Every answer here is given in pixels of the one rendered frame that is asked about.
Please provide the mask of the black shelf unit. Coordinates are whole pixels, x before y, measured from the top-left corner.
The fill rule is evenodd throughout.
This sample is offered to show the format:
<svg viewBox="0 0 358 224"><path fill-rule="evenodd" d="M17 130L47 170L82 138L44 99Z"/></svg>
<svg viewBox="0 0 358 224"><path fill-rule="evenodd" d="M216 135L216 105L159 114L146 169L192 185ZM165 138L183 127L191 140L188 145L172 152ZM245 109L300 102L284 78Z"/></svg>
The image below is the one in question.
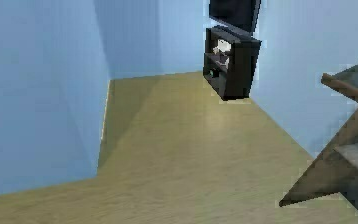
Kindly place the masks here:
<svg viewBox="0 0 358 224"><path fill-rule="evenodd" d="M217 40L232 45L230 55L214 54ZM261 42L227 27L206 29L203 76L224 101L248 98Z"/></svg>

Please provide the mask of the black television set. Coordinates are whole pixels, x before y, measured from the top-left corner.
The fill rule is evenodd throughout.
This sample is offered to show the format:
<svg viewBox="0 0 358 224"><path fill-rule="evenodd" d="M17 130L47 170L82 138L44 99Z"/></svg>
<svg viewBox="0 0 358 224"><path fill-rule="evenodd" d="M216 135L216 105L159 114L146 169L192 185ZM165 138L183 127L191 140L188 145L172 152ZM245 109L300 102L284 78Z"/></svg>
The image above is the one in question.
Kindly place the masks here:
<svg viewBox="0 0 358 224"><path fill-rule="evenodd" d="M253 33L261 0L210 0L209 17L215 21Z"/></svg>

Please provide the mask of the white object on shelf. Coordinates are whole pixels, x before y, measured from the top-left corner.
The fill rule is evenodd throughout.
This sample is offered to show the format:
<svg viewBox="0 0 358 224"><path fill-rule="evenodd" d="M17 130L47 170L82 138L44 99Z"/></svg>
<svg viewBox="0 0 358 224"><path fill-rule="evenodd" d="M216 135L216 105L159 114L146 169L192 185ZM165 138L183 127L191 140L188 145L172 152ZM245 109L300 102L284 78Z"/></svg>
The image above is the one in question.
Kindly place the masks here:
<svg viewBox="0 0 358 224"><path fill-rule="evenodd" d="M218 39L216 46L213 48L214 54L230 55L232 45L226 40Z"/></svg>

